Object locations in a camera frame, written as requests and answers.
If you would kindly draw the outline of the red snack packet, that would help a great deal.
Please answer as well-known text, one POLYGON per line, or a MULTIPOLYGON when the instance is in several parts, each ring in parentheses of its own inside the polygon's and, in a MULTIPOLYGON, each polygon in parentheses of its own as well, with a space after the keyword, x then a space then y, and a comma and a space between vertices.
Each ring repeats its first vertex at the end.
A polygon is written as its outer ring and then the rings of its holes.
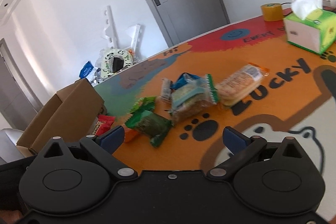
POLYGON ((115 122, 115 117, 114 116, 108 116, 108 115, 98 115, 97 116, 97 121, 93 127, 92 130, 92 135, 94 136, 101 136, 104 133, 108 132, 111 128, 112 125, 115 122))

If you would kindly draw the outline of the green snack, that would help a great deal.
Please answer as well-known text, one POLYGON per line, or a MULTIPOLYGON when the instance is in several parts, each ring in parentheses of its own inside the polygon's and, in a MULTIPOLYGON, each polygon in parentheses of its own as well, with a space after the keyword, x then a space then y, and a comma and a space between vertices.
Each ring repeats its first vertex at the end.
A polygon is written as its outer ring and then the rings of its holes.
POLYGON ((159 147, 172 128, 172 121, 156 114, 156 97, 140 98, 130 110, 130 118, 125 122, 127 128, 150 138, 153 147, 159 147))

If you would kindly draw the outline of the seaweed cracker pack blue band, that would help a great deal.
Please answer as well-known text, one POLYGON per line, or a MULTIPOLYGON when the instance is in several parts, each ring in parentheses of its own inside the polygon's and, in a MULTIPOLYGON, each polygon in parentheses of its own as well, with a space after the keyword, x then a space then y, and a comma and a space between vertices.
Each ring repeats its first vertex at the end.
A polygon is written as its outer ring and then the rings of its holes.
POLYGON ((189 77, 186 82, 171 94, 169 114, 173 126, 219 102, 212 75, 206 74, 198 79, 189 77))

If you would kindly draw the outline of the small orange candy packet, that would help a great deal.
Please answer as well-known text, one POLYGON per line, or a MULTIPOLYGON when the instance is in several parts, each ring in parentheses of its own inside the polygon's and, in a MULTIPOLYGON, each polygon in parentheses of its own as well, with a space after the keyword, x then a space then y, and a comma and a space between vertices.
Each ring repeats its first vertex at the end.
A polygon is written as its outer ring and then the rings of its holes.
POLYGON ((132 141, 134 141, 135 138, 139 137, 140 133, 137 132, 134 129, 128 128, 128 127, 124 127, 124 143, 130 143, 132 141))

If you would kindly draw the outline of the brown cardboard box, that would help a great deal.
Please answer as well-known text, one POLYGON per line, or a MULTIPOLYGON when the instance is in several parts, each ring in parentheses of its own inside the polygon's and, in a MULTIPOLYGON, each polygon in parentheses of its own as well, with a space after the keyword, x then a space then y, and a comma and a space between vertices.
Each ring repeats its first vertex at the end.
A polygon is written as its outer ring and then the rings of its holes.
POLYGON ((98 115, 105 114, 104 100, 87 79, 57 91, 37 113, 17 141, 17 147, 39 153, 55 136, 79 141, 93 131, 98 115))

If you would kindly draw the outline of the colourful cat table mat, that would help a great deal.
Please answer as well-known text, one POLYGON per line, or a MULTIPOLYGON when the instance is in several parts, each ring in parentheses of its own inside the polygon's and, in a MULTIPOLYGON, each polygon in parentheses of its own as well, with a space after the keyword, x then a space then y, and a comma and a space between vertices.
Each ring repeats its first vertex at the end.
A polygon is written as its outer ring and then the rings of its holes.
POLYGON ((243 148, 224 132, 232 127, 272 143, 295 138, 335 176, 335 45, 315 54, 288 43, 290 21, 232 24, 98 84, 128 132, 114 156, 137 171, 207 171, 243 148))

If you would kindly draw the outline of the orange biscuit pack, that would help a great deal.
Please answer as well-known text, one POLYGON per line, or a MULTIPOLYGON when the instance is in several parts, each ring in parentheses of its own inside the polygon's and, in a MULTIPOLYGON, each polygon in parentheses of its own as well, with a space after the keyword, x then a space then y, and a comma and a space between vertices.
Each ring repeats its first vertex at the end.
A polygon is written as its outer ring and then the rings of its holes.
POLYGON ((219 102, 227 107, 234 106, 259 87, 268 75, 268 68, 248 63, 215 85, 219 102))

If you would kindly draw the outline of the blue plastic bag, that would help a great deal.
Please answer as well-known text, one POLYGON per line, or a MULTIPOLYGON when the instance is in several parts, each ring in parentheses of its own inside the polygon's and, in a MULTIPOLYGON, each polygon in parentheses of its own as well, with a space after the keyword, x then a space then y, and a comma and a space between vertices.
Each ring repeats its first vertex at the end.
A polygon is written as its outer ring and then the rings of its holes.
POLYGON ((90 61, 86 62, 84 66, 82 67, 80 73, 79 73, 79 78, 84 79, 89 76, 89 74, 93 71, 94 66, 90 61))

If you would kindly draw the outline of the small clear cookie packet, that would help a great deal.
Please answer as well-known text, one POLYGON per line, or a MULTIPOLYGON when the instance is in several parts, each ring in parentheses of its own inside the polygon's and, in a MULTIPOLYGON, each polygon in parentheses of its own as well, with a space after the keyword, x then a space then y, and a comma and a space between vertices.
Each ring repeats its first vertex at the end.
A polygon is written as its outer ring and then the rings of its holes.
POLYGON ((161 86, 161 93, 160 93, 160 99, 164 102, 170 102, 171 101, 171 85, 172 81, 164 78, 162 79, 162 86, 161 86))

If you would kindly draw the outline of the blue small snack packet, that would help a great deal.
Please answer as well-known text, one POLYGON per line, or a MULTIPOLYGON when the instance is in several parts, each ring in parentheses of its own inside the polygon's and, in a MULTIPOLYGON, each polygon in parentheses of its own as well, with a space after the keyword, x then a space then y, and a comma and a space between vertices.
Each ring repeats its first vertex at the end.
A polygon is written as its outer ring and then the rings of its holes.
POLYGON ((172 90, 177 90, 193 80, 200 79, 199 76, 190 73, 182 73, 178 79, 170 85, 172 90))

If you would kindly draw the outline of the grey side door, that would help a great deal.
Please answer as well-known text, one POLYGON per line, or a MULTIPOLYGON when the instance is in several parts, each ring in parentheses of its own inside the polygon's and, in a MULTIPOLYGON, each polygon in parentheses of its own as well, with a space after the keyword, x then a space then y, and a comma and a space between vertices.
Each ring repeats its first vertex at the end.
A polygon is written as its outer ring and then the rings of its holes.
POLYGON ((43 104, 21 74, 1 39, 1 115, 14 129, 25 130, 43 104))

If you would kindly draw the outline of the white plastic shelf part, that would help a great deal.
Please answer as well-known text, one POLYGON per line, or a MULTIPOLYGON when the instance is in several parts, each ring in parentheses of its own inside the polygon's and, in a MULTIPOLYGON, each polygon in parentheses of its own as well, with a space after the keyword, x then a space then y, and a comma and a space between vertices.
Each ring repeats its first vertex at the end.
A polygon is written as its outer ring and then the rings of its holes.
POLYGON ((110 5, 107 5, 104 9, 104 29, 102 34, 102 38, 108 40, 108 43, 112 48, 119 48, 117 31, 114 25, 112 8, 110 5))

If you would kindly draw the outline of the white slanted plastic board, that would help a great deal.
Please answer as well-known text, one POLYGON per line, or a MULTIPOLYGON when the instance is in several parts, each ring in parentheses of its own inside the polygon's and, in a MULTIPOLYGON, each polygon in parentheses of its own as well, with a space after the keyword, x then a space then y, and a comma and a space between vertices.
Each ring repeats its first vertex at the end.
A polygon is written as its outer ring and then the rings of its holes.
POLYGON ((143 37, 143 27, 140 24, 135 24, 126 30, 126 34, 131 38, 130 46, 126 49, 132 55, 133 62, 139 63, 142 59, 139 53, 139 47, 141 46, 143 37))

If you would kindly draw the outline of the green tissue box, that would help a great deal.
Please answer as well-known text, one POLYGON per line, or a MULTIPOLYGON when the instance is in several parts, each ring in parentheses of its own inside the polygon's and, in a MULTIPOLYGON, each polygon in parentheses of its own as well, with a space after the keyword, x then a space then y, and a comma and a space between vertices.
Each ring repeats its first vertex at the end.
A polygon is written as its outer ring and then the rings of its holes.
POLYGON ((288 43, 318 55, 335 42, 335 13, 323 0, 293 0, 284 27, 288 43))

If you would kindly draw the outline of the yellow tape roll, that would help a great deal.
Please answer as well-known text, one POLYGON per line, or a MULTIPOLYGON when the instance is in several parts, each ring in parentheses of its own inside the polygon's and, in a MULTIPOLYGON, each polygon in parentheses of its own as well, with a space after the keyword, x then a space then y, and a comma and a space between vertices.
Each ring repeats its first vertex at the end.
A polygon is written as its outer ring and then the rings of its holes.
POLYGON ((260 6, 263 19, 266 22, 276 22, 283 19, 282 5, 280 3, 267 3, 260 6))

